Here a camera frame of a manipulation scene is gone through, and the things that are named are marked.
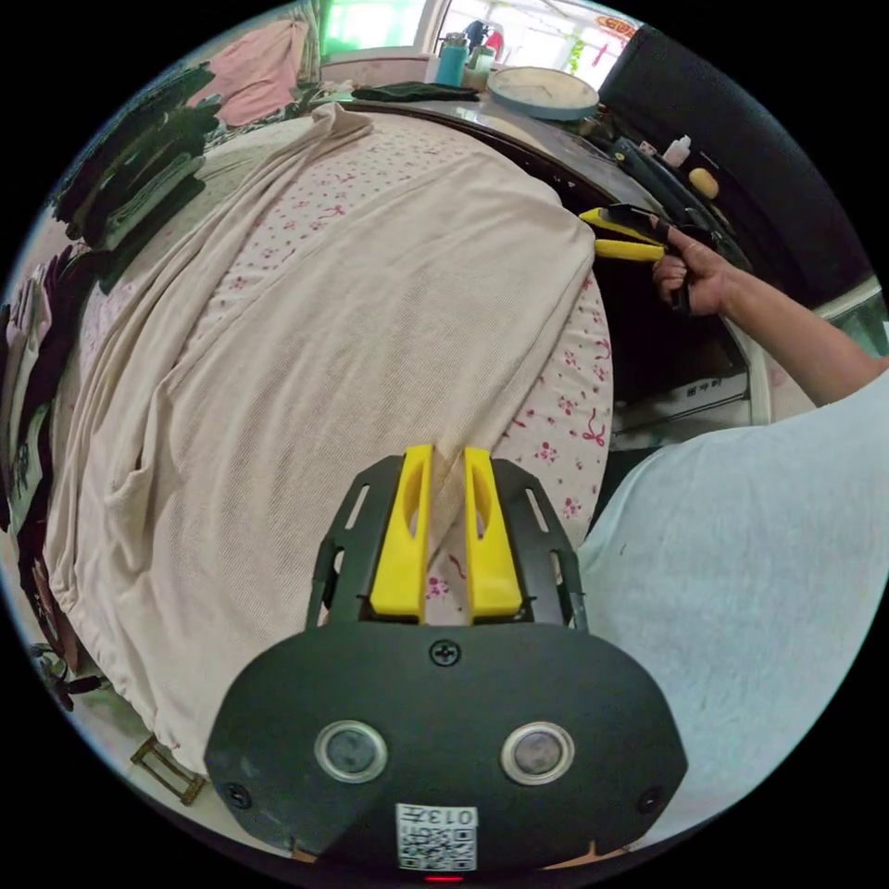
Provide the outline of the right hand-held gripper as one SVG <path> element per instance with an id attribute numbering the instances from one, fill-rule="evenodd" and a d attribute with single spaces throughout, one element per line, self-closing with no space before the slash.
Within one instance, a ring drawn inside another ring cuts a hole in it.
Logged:
<path id="1" fill-rule="evenodd" d="M 662 245 L 677 245 L 676 238 L 679 235 L 686 240 L 694 240 L 691 232 L 676 228 L 657 214 L 629 204 L 596 207 L 581 213 L 579 219 L 591 227 L 614 231 L 644 242 L 597 239 L 595 241 L 597 259 L 657 263 L 664 257 Z"/>

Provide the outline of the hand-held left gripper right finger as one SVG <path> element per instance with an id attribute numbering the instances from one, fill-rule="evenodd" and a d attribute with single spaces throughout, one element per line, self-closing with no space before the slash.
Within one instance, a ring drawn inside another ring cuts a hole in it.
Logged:
<path id="1" fill-rule="evenodd" d="M 472 622 L 511 620 L 521 591 L 490 454 L 464 451 L 466 581 Z"/>

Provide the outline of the person's right hand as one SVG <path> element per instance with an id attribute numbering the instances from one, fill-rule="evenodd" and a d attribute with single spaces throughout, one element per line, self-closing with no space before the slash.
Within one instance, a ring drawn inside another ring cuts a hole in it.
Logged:
<path id="1" fill-rule="evenodd" d="M 721 314 L 735 283 L 736 269 L 713 249 L 670 226 L 671 249 L 653 268 L 658 296 L 675 304 L 681 292 L 687 293 L 688 311 L 704 317 Z"/>

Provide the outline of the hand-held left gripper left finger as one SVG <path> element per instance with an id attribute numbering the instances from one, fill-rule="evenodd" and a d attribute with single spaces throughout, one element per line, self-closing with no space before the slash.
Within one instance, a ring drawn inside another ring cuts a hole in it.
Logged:
<path id="1" fill-rule="evenodd" d="M 432 454 L 425 444 L 403 455 L 369 596 L 373 615 L 382 620 L 425 621 Z"/>

